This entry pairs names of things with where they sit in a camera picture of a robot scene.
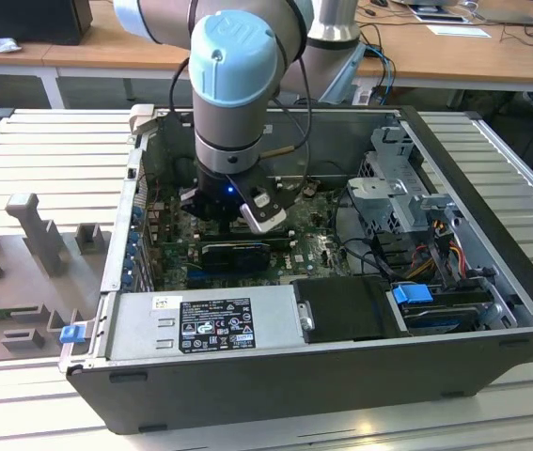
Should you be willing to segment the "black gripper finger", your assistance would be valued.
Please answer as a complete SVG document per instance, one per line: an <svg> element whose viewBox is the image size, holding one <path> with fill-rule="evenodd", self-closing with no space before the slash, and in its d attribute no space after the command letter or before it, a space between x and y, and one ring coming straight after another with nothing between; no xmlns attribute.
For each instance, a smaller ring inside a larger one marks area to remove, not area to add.
<svg viewBox="0 0 533 451"><path fill-rule="evenodd" d="M205 196L198 188L183 190L180 194L180 209L198 219L204 219Z"/></svg>

